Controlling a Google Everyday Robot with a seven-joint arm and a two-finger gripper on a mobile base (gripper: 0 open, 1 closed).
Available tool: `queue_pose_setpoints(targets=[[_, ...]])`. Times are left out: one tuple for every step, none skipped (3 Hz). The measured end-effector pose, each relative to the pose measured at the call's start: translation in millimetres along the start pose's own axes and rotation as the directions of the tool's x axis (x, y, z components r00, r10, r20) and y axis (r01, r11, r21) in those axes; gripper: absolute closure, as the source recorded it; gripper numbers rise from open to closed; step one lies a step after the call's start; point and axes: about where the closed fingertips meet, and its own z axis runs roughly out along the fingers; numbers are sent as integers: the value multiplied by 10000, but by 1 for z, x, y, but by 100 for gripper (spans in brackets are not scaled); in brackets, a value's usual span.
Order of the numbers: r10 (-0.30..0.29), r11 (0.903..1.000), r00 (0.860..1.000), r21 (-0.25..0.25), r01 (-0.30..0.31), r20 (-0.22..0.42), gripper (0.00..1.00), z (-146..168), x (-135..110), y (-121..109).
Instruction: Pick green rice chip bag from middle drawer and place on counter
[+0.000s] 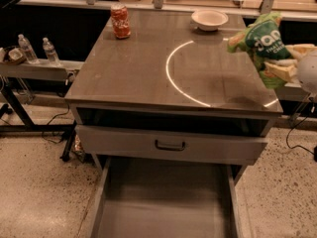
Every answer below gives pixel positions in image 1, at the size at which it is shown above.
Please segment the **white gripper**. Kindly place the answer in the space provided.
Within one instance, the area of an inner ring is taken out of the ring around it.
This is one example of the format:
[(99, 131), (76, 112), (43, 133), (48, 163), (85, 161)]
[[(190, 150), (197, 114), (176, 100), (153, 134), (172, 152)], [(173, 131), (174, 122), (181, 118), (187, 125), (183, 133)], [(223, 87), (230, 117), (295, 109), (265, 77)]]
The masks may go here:
[(297, 82), (313, 95), (317, 94), (317, 47), (313, 44), (286, 45), (293, 59), (267, 59), (265, 68), (280, 79)]

